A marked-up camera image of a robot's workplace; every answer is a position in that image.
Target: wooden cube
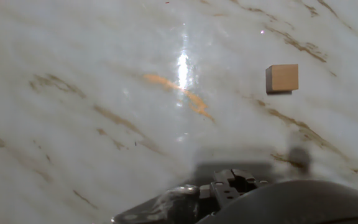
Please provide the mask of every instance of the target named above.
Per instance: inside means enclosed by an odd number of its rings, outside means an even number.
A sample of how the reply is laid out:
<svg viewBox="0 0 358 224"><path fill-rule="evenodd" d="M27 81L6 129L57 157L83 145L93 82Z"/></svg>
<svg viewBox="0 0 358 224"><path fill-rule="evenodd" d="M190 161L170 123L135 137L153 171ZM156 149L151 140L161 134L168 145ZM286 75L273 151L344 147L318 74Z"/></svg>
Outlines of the wooden cube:
<svg viewBox="0 0 358 224"><path fill-rule="evenodd" d="M272 65L266 69L266 92L280 93L298 89L298 65Z"/></svg>

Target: marble surface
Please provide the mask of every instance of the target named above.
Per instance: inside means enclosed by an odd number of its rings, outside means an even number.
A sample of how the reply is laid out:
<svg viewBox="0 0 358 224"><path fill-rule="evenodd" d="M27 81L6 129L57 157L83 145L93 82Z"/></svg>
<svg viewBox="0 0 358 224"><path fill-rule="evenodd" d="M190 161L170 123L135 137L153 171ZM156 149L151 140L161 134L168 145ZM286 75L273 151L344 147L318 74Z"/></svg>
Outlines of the marble surface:
<svg viewBox="0 0 358 224"><path fill-rule="evenodd" d="M292 146L358 188L358 1L0 0L0 223L101 223L202 163L286 175Z"/></svg>

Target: wooden block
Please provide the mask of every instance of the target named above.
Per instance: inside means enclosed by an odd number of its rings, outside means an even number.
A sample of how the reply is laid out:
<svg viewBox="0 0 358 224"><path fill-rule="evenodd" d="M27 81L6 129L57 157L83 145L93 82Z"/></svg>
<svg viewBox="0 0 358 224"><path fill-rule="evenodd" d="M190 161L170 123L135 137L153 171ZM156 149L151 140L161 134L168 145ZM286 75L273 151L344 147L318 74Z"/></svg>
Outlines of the wooden block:
<svg viewBox="0 0 358 224"><path fill-rule="evenodd" d="M298 89L298 65L272 65L266 69L266 92L280 93Z"/></svg>

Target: white marble countertop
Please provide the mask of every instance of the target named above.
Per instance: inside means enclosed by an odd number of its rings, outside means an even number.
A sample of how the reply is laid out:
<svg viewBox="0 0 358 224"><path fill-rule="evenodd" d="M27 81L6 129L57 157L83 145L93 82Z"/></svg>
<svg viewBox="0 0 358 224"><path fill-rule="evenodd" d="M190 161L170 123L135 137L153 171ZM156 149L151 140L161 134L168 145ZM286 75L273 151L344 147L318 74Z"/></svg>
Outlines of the white marble countertop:
<svg viewBox="0 0 358 224"><path fill-rule="evenodd" d="M0 0L0 223L100 223L293 146L358 188L358 1Z"/></svg>

